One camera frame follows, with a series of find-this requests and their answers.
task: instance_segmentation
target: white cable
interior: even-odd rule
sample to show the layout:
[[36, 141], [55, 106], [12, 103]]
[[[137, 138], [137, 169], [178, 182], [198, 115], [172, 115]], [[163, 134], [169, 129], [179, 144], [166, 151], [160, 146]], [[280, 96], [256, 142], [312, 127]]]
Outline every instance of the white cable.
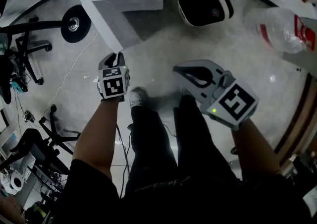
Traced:
[[66, 77], [68, 76], [68, 74], [70, 74], [70, 72], [71, 72], [72, 69], [74, 68], [74, 66], [75, 66], [75, 64], [76, 64], [76, 62], [77, 62], [77, 60], [79, 59], [79, 57], [81, 56], [81, 54], [85, 51], [85, 49], [96, 39], [98, 33], [99, 33], [99, 32], [97, 32], [97, 34], [95, 35], [95, 37], [93, 38], [93, 40], [92, 40], [89, 44], [87, 44], [87, 45], [85, 46], [85, 48], [81, 51], [81, 53], [78, 55], [78, 57], [76, 58], [76, 60], [75, 60], [75, 62], [74, 62], [74, 64], [73, 64], [73, 66], [72, 66], [71, 69], [68, 71], [68, 73], [66, 73], [62, 84], [58, 87], [58, 89], [57, 89], [57, 91], [56, 91], [56, 94], [50, 99], [49, 104], [48, 104], [47, 107], [44, 109], [44, 112], [43, 112], [42, 117], [44, 117], [45, 111], [46, 111], [46, 110], [48, 109], [48, 107], [51, 105], [51, 101], [56, 97], [56, 95], [58, 94], [59, 90], [60, 90], [61, 87], [64, 85], [65, 80], [66, 80]]

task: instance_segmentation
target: white container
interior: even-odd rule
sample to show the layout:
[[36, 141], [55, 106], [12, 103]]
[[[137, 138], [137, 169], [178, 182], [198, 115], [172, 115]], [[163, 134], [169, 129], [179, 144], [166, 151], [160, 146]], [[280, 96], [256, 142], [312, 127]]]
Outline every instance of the white container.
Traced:
[[189, 26], [204, 27], [233, 15], [230, 0], [178, 0], [179, 12]]
[[298, 53], [315, 49], [315, 33], [291, 10], [252, 8], [244, 17], [249, 33], [281, 52]]

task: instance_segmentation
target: white sneaker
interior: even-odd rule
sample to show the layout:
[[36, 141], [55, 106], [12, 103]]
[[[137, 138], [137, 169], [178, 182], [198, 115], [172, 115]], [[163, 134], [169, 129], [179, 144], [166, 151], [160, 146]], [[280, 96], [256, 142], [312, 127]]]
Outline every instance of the white sneaker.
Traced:
[[143, 106], [146, 102], [146, 92], [141, 87], [132, 88], [129, 93], [130, 107]]

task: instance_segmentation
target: black pants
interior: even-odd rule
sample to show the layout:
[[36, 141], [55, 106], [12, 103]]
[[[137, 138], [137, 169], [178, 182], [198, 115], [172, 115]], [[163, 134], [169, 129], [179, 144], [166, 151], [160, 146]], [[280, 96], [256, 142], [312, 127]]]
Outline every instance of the black pants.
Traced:
[[131, 115], [135, 159], [126, 194], [150, 184], [203, 172], [228, 182], [236, 180], [229, 164], [213, 144], [206, 121], [192, 96], [182, 97], [179, 107], [174, 109], [178, 166], [159, 114], [136, 106]]

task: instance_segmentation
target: metal hub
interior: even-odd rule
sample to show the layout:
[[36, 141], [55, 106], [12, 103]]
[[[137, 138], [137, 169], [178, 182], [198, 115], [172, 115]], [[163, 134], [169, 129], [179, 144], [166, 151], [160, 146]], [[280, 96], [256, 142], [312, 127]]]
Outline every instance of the metal hub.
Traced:
[[75, 32], [79, 28], [79, 19], [77, 17], [72, 17], [70, 21], [72, 21], [73, 24], [71, 24], [68, 29], [71, 32]]

